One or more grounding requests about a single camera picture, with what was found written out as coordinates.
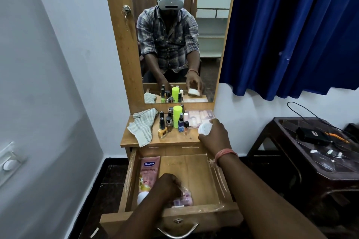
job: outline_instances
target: black cable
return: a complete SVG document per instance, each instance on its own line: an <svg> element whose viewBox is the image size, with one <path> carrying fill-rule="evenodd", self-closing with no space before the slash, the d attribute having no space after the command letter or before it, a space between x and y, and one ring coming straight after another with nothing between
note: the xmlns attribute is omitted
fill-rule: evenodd
<svg viewBox="0 0 359 239"><path fill-rule="evenodd" d="M298 114L305 122L307 122L309 125L313 126L314 128L317 128L317 127L314 126L314 125L312 125L311 123L309 123L308 120L306 120L303 116L301 116L299 113L297 113L295 110L293 110L293 109L289 106L289 103L294 103L294 104L297 104L298 106L301 106L302 108L304 108L304 109L306 109L308 112L310 112L312 115L314 115L317 119L319 119L323 124L325 124L325 125L327 125L327 126L329 126L329 127L332 127L332 128L336 128L336 129L338 129L338 130L344 132L345 134L350 135L351 137L353 137L353 138L357 141L357 143L359 143L358 140L357 140L357 138L356 138L354 135L352 135L352 134L350 134L350 133L348 133L348 132L342 130L341 128L337 128L337 127L335 127L335 126L333 126L333 125L327 123L326 121L324 121L323 119L321 119L319 116L317 116L315 113L313 113L311 110L307 109L307 108L304 107L303 105L300 105L300 104L298 104L297 102L294 102L294 101L289 101L289 102L287 102L287 107L288 107L292 112Z"/></svg>

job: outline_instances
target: plaid shirt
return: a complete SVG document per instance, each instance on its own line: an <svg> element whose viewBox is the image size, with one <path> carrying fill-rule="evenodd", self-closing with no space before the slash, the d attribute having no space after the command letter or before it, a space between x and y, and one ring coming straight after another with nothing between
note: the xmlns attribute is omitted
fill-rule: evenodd
<svg viewBox="0 0 359 239"><path fill-rule="evenodd" d="M141 54L155 53L162 73L168 69L178 73L188 68L186 55L198 47L198 25L195 18L185 9L177 14L168 35L158 6L144 10L137 20L138 40Z"/></svg>

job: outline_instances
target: man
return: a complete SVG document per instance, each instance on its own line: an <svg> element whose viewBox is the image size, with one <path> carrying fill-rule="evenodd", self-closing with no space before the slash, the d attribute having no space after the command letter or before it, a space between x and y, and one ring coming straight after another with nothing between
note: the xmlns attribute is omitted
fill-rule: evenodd
<svg viewBox="0 0 359 239"><path fill-rule="evenodd" d="M209 135L199 135L201 143L212 155L231 149L223 124L218 119L211 122ZM243 164L237 155L229 153L219 157L218 165L255 239L326 238L301 212ZM164 205L181 195L180 185L173 174L163 174L113 239L150 238Z"/></svg>
<svg viewBox="0 0 359 239"><path fill-rule="evenodd" d="M184 8L144 10L137 20L138 41L149 71L143 82L157 82L170 90L170 82L186 82L187 89L204 90L199 76L198 25Z"/></svg>

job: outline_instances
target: mirror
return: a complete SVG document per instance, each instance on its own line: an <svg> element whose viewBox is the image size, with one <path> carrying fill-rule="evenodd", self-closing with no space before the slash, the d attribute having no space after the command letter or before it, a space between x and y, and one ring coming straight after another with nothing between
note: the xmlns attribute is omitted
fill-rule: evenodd
<svg viewBox="0 0 359 239"><path fill-rule="evenodd" d="M212 102L231 0L132 4L145 102Z"/></svg>

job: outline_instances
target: blue curtain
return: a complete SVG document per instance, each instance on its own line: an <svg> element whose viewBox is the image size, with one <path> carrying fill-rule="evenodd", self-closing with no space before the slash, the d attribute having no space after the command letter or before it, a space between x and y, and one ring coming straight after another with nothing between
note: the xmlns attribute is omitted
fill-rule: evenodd
<svg viewBox="0 0 359 239"><path fill-rule="evenodd" d="M242 96L359 87L359 0L234 0L220 82Z"/></svg>

